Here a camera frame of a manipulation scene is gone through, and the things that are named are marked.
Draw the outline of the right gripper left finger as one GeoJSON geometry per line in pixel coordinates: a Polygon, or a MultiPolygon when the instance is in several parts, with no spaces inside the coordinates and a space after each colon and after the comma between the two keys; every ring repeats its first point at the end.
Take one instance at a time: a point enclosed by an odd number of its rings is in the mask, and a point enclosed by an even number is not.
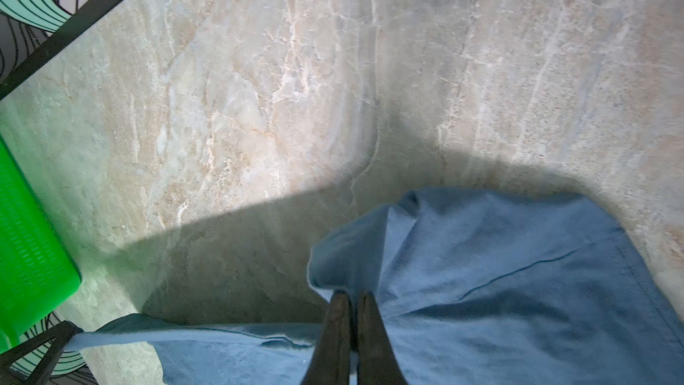
{"type": "Polygon", "coordinates": [[[345,292],[331,298],[319,340],[302,385],[349,385],[351,359],[351,303],[345,292]]]}

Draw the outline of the blue t-shirt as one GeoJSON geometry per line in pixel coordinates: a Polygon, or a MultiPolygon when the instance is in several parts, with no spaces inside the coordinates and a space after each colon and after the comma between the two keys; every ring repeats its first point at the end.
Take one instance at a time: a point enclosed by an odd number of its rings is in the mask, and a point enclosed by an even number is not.
{"type": "Polygon", "coordinates": [[[68,350],[147,342],[167,384],[301,384],[331,298],[371,292],[408,384],[680,384],[683,324],[582,194],[428,187],[347,219],[334,191],[193,221],[105,258],[136,312],[68,350]]]}

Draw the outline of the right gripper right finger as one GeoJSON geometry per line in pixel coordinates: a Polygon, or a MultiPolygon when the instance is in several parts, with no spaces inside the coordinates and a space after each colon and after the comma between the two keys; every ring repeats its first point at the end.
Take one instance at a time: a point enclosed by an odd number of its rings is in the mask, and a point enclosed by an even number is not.
{"type": "Polygon", "coordinates": [[[406,385],[371,292],[360,296],[357,320],[358,383],[406,385]]]}

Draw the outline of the green plastic basket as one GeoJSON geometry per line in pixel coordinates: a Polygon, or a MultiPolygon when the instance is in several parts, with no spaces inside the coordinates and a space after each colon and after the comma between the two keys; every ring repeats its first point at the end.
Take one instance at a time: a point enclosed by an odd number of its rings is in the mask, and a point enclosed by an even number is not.
{"type": "Polygon", "coordinates": [[[80,283],[75,263],[1,144],[1,351],[17,346],[80,283]]]}

